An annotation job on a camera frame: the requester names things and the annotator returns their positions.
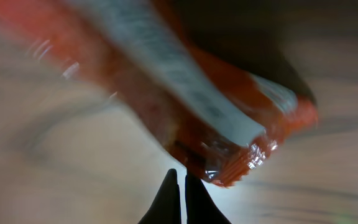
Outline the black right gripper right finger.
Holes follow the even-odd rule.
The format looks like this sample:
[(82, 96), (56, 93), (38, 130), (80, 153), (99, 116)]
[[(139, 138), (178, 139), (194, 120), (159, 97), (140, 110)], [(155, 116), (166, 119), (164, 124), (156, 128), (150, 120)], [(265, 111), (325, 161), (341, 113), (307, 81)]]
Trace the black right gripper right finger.
[(201, 179), (187, 172), (185, 179), (187, 224), (231, 224), (215, 205)]

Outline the orange chocolate bar wrapper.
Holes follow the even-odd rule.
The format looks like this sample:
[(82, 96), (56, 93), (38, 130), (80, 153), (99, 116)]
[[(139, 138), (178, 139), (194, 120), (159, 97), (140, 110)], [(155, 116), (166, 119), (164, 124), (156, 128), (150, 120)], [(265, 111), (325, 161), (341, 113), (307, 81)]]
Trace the orange chocolate bar wrapper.
[(318, 119), (310, 100), (193, 45), (164, 1), (0, 0), (0, 19), (34, 58), (122, 98), (172, 157), (220, 187)]

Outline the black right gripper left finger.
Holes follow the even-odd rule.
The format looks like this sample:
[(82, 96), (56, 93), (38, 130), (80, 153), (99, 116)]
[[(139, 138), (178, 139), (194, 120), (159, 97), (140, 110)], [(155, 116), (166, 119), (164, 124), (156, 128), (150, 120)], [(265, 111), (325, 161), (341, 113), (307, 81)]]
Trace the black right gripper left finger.
[(169, 169), (139, 224), (181, 224), (180, 188), (177, 171)]

